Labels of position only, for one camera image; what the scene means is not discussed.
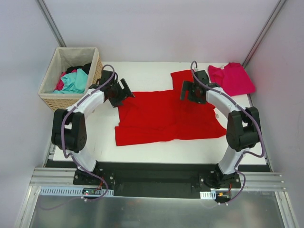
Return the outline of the red t shirt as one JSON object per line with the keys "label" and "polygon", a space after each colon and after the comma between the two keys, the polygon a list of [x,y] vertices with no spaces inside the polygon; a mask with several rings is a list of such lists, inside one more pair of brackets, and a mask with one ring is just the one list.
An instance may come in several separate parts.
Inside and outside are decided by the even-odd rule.
{"label": "red t shirt", "polygon": [[189,70],[171,73],[172,90],[135,92],[118,108],[117,146],[167,142],[174,139],[212,139],[226,135],[216,119],[215,107],[181,100],[184,81],[193,81]]}

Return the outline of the magenta t shirt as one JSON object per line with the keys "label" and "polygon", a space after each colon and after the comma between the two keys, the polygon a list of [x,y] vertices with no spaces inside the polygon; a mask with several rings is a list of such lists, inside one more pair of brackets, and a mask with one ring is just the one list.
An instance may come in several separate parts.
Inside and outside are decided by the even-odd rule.
{"label": "magenta t shirt", "polygon": [[240,63],[228,63],[223,67],[209,66],[211,82],[220,85],[230,96],[247,95],[256,91],[254,84]]}

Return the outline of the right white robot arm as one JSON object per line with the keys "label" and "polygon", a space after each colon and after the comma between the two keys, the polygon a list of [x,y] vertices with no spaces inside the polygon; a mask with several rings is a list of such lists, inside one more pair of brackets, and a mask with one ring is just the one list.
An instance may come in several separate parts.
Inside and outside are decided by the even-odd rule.
{"label": "right white robot arm", "polygon": [[208,187],[220,189],[237,178],[238,166],[249,149],[260,142],[259,112],[255,107],[243,108],[216,83],[207,83],[206,71],[191,70],[193,82],[183,81],[180,99],[198,104],[210,103],[227,118],[228,147],[214,171],[204,178]]}

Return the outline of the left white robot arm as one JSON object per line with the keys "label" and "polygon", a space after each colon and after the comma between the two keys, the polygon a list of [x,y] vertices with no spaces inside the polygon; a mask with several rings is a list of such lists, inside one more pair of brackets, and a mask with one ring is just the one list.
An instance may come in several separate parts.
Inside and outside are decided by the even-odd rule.
{"label": "left white robot arm", "polygon": [[97,161],[87,146],[86,118],[104,102],[119,107],[123,100],[134,97],[125,79],[118,79],[114,71],[102,70],[102,77],[73,105],[54,112],[51,142],[63,151],[65,158],[72,158],[77,168],[85,171],[84,179],[91,185],[100,181],[95,170]]}

